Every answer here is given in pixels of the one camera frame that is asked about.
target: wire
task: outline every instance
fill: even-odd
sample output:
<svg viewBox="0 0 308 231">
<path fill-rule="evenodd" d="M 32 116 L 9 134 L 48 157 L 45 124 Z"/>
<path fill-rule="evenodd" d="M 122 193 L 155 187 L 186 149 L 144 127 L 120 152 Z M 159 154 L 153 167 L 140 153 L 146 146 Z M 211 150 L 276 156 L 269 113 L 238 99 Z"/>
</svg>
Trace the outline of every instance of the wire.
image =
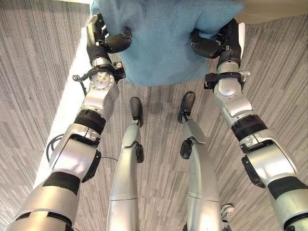
<svg viewBox="0 0 308 231">
<path fill-rule="evenodd" d="M 118 161 L 117 159 L 114 159 L 114 158 L 108 157 L 108 156 L 103 156 L 103 157 L 101 157 L 101 159 L 103 159 L 103 158 L 107 158 L 107 159 L 112 159 L 112 160 Z"/>
<path fill-rule="evenodd" d="M 63 135 L 64 135 L 64 134 L 60 134 L 60 135 L 54 137 L 54 138 L 53 138 L 51 141 L 49 141 L 49 143 L 47 144 L 47 147 L 46 147 L 46 158 L 47 158 L 48 162 L 50 161 L 50 159 L 49 159 L 49 148 L 50 148 L 50 146 L 51 146 L 51 150 L 53 151 L 53 150 L 54 150 L 53 144 L 54 144 L 56 141 L 60 140 L 60 139 L 62 138 Z"/>
<path fill-rule="evenodd" d="M 83 94 L 86 96 L 87 95 L 87 89 L 85 88 L 85 85 L 83 84 L 83 81 L 86 80 L 88 77 L 84 78 L 79 77 L 79 75 L 73 75 L 72 78 L 74 81 L 79 82 L 83 91 Z"/>
</svg>

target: circular joint plate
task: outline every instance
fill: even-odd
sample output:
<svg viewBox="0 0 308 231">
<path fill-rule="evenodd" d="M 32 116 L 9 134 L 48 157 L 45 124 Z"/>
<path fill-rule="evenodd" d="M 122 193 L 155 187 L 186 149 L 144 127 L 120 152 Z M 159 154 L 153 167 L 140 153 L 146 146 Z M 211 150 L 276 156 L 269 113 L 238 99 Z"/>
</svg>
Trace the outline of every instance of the circular joint plate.
<svg viewBox="0 0 308 231">
<path fill-rule="evenodd" d="M 91 87 L 97 90 L 110 89 L 114 84 L 113 76 L 108 72 L 98 72 L 93 75 L 91 80 Z"/>
</svg>

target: blue towel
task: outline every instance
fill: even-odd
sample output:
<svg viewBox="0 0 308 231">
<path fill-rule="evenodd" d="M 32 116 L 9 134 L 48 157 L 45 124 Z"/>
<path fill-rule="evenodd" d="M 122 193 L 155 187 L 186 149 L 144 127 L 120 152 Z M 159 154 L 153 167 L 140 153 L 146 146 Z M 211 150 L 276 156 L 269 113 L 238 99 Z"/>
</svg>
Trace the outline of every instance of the blue towel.
<svg viewBox="0 0 308 231">
<path fill-rule="evenodd" d="M 203 78 L 206 58 L 191 49 L 194 28 L 213 38 L 243 5 L 230 0 L 94 0 L 110 35 L 132 31 L 131 46 L 120 54 L 127 80 L 137 85 L 176 84 Z"/>
</svg>

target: gray carpet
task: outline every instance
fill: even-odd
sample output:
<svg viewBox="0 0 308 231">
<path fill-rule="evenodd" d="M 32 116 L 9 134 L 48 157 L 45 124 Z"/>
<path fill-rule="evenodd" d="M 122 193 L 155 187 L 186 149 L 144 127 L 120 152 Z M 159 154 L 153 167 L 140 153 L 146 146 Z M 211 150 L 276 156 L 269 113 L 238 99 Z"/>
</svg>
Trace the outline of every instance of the gray carpet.
<svg viewBox="0 0 308 231">
<path fill-rule="evenodd" d="M 68 70 L 88 19 L 83 4 L 49 0 L 0 1 L 0 230 L 14 217 L 34 183 Z M 244 93 L 293 154 L 308 184 L 307 15 L 247 26 L 242 69 Z M 212 70 L 215 62 L 210 62 Z M 119 82 L 120 97 L 99 149 L 118 157 L 130 123 L 129 98 L 144 107 L 145 161 L 138 165 L 141 231 L 181 231 L 186 222 L 188 161 L 179 154 L 178 105 L 185 92 L 197 99 L 192 116 L 207 138 L 222 203 L 233 203 L 234 231 L 280 230 L 265 191 L 250 183 L 232 131 L 213 105 L 203 80 L 146 88 Z M 75 227 L 105 230 L 116 162 L 102 159 L 83 184 Z"/>
</svg>

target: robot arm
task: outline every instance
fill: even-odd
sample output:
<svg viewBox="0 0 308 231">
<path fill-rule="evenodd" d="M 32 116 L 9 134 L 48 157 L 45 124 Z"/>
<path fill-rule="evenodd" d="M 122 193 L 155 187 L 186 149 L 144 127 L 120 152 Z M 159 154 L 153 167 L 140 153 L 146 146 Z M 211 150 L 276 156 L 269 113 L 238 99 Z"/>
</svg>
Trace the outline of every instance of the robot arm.
<svg viewBox="0 0 308 231">
<path fill-rule="evenodd" d="M 104 39 L 102 26 L 101 15 L 94 15 L 87 26 L 93 68 L 79 114 L 51 155 L 51 174 L 27 197 L 7 231 L 73 230 L 80 185 L 95 175 L 101 159 L 97 146 L 119 96 L 117 82 L 125 77 L 121 63 L 111 64 L 108 52 L 123 51 L 131 43 L 129 31 Z"/>
<path fill-rule="evenodd" d="M 308 229 L 308 187 L 298 178 L 290 155 L 276 135 L 254 112 L 242 89 L 249 72 L 240 72 L 244 46 L 243 25 L 232 19 L 217 41 L 191 34 L 192 49 L 207 58 L 219 57 L 217 74 L 205 76 L 205 89 L 212 89 L 245 156 L 242 163 L 250 180 L 269 193 L 277 220 L 285 231 Z"/>
</svg>

